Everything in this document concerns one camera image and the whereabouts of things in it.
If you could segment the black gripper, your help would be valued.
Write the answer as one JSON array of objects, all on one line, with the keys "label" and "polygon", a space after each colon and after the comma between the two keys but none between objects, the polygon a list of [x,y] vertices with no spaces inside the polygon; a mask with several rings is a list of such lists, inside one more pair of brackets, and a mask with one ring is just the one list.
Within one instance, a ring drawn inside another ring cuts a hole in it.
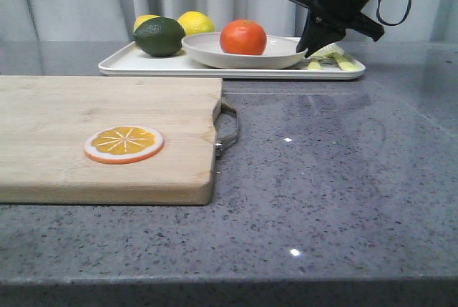
[{"label": "black gripper", "polygon": [[384,35],[379,23],[361,12],[369,0],[289,0],[308,9],[297,52],[310,57],[319,49],[338,42],[352,29],[374,41]]}]

